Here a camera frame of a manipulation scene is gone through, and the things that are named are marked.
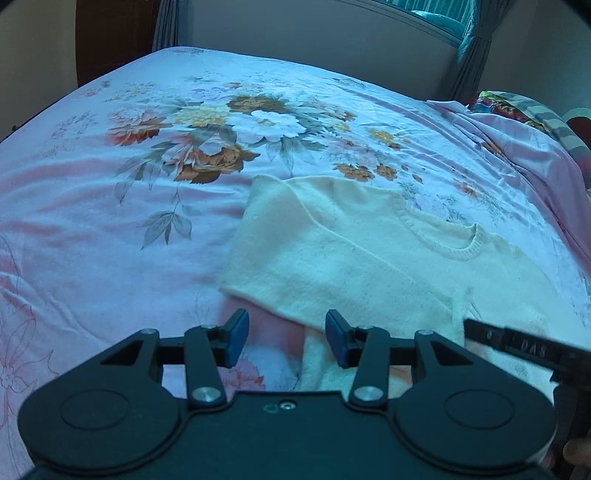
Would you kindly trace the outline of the person's right hand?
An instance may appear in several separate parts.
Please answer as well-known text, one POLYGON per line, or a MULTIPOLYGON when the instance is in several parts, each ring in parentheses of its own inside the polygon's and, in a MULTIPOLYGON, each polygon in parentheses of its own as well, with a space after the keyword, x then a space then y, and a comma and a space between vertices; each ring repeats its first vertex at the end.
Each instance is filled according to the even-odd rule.
POLYGON ((572 465, 591 468, 591 438, 568 441, 563 448, 563 456, 572 465))

